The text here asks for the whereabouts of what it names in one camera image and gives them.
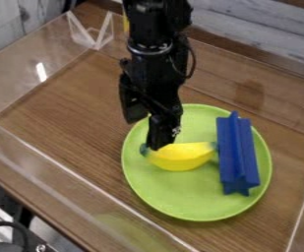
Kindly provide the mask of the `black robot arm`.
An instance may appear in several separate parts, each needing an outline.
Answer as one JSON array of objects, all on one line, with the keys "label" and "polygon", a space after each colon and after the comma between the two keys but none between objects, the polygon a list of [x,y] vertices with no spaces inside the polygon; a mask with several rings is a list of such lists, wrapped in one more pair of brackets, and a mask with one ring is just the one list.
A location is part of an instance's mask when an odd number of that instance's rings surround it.
[{"label": "black robot arm", "polygon": [[127,58],[118,81],[124,120],[148,119],[146,147],[158,150],[181,132],[178,90],[193,75],[195,56],[183,30],[190,25],[189,0],[122,0],[128,23]]}]

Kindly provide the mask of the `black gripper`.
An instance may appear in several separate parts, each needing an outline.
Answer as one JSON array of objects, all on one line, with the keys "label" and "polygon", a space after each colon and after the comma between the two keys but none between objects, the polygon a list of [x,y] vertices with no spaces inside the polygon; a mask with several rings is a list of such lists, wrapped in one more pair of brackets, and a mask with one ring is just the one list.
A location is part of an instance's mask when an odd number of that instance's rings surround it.
[{"label": "black gripper", "polygon": [[119,60],[118,96],[127,124],[148,117],[146,145],[156,151],[173,144],[181,132],[182,106],[179,86],[186,80],[189,51],[128,50],[130,58]]}]

